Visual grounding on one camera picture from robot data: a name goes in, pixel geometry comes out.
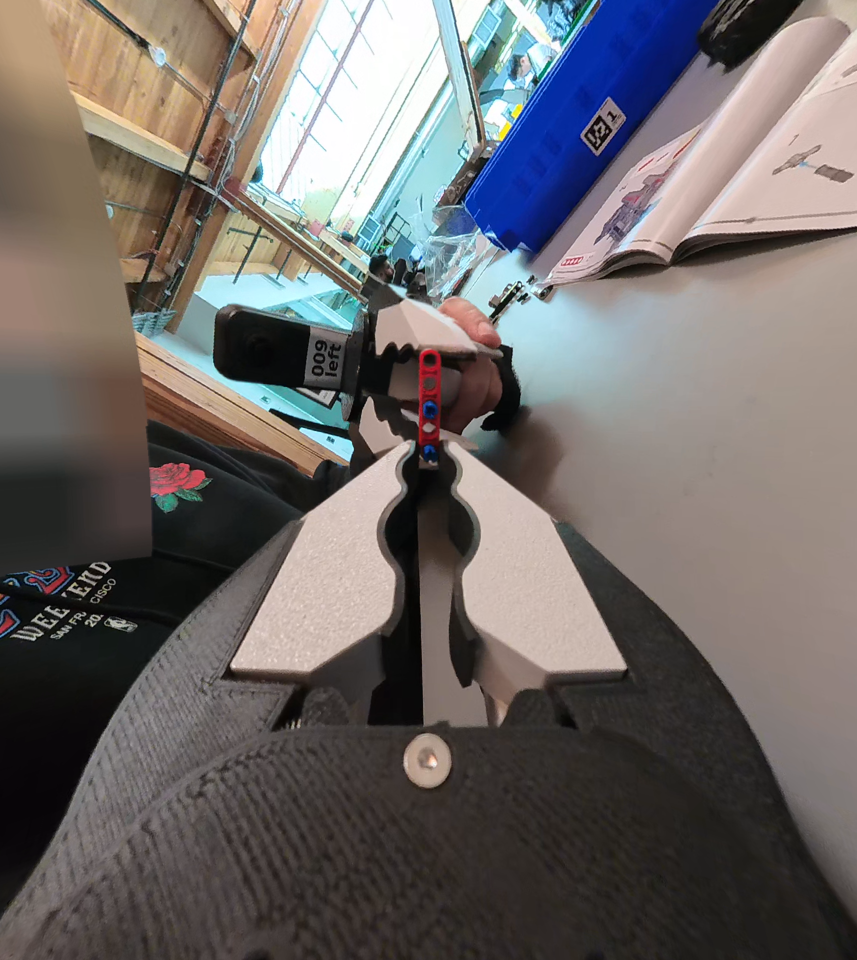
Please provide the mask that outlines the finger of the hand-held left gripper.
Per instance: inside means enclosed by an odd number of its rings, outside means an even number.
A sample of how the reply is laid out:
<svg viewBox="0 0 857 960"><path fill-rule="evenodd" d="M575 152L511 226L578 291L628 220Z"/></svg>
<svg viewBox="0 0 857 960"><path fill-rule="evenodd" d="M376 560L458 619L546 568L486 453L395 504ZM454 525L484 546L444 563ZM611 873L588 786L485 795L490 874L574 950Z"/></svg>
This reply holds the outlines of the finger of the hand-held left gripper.
<svg viewBox="0 0 857 960"><path fill-rule="evenodd" d="M473 341L434 306L405 298L377 312L378 358L435 352L443 360L463 362L487 356L501 359L500 349Z"/></svg>
<svg viewBox="0 0 857 960"><path fill-rule="evenodd" d="M357 459L378 460L404 442L435 445L451 443L470 453L479 446L461 434L444 428L444 409L436 416L437 425L428 432L420 424L423 409L411 410L396 398L363 391L357 405Z"/></svg>

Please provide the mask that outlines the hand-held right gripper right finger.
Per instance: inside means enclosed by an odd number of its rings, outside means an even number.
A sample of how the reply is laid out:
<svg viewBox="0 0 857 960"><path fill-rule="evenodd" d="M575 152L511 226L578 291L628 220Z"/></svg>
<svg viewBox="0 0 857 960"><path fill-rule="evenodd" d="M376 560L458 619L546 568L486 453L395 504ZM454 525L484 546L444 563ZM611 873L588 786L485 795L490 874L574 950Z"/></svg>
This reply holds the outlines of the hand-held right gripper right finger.
<svg viewBox="0 0 857 960"><path fill-rule="evenodd" d="M446 444L447 536L457 553L449 657L462 687L523 690L617 682L627 662L554 519L457 444Z"/></svg>

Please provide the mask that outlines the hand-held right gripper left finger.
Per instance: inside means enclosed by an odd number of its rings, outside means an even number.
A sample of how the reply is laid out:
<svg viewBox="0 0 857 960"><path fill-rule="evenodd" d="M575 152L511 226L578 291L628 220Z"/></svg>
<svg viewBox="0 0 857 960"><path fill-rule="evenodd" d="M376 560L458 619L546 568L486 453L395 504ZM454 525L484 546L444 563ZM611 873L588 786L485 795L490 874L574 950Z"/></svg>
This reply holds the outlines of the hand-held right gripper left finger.
<svg viewBox="0 0 857 960"><path fill-rule="evenodd" d="M233 674L384 674L404 606L388 524L417 473L415 445L384 453L302 519L231 661Z"/></svg>

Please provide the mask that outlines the red toy beam blue pins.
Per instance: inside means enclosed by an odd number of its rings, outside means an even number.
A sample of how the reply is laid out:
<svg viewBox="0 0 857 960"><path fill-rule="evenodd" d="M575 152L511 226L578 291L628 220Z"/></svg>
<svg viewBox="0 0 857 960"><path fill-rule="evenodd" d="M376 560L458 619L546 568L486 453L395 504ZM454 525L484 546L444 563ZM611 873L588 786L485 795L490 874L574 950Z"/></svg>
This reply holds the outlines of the red toy beam blue pins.
<svg viewBox="0 0 857 960"><path fill-rule="evenodd" d="M434 470L441 450L442 363L435 349L423 349L418 371L418 453L420 467Z"/></svg>

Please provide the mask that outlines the person's left hand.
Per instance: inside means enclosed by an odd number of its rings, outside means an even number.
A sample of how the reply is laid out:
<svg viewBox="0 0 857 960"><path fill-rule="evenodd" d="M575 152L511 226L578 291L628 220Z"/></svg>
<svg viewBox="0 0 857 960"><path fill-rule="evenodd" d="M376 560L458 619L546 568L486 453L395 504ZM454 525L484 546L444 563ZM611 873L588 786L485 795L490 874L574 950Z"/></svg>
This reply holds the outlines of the person's left hand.
<svg viewBox="0 0 857 960"><path fill-rule="evenodd" d="M439 311L463 330L472 342L490 350L502 345L499 332L482 310L462 297L451 297ZM470 423L492 413L501 401L504 385L501 374L487 355L478 354L461 365L461 377L455 401L443 412L442 428L459 434Z"/></svg>

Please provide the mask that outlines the clear plastic bag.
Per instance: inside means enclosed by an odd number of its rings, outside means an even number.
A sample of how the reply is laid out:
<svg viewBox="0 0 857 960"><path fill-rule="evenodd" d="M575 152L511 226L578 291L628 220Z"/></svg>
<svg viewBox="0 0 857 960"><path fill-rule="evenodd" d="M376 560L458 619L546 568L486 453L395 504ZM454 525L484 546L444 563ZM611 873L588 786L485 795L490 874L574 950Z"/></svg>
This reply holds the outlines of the clear plastic bag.
<svg viewBox="0 0 857 960"><path fill-rule="evenodd" d="M455 296L486 258L501 252L462 203L421 210L413 233L426 295L435 306Z"/></svg>

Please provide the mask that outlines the small grey toy part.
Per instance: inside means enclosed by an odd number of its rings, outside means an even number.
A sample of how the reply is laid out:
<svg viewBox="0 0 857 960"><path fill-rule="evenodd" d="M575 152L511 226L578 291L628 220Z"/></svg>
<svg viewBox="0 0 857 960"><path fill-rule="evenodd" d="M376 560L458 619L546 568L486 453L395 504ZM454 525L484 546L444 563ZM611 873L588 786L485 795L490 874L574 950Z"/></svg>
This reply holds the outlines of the small grey toy part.
<svg viewBox="0 0 857 960"><path fill-rule="evenodd" d="M489 301L488 319L496 327L507 309L514 304L524 304L532 298L546 301L555 290L555 284L542 281L532 274L527 280L518 280L507 284L501 292L493 294Z"/></svg>

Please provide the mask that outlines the blue storage bin white tag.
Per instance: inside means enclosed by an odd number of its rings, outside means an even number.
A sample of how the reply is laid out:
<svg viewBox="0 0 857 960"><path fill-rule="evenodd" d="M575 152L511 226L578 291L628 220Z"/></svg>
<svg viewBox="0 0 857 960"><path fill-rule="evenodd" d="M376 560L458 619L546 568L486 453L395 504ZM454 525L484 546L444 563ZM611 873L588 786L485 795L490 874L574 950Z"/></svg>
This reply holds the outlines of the blue storage bin white tag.
<svg viewBox="0 0 857 960"><path fill-rule="evenodd" d="M464 200L494 246L542 250L699 53L699 30L715 6L598 3Z"/></svg>

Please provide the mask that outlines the white instruction booklet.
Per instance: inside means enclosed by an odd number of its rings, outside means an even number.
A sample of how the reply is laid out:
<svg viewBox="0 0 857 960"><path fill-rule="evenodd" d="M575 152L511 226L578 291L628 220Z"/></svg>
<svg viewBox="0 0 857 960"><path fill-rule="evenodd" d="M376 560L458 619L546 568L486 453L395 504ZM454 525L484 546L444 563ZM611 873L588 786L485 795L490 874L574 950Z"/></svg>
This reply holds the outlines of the white instruction booklet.
<svg viewBox="0 0 857 960"><path fill-rule="evenodd" d="M539 285L709 247L857 229L857 29L782 28L703 122L628 169Z"/></svg>

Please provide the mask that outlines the black toy tire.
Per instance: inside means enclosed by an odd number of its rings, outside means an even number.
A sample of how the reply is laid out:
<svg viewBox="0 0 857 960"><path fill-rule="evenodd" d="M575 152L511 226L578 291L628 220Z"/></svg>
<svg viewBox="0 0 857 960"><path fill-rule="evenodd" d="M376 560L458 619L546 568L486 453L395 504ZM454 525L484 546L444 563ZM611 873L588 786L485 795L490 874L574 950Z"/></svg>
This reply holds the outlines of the black toy tire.
<svg viewBox="0 0 857 960"><path fill-rule="evenodd" d="M801 1L719 1L696 36L699 51L711 65L731 71L783 27Z"/></svg>

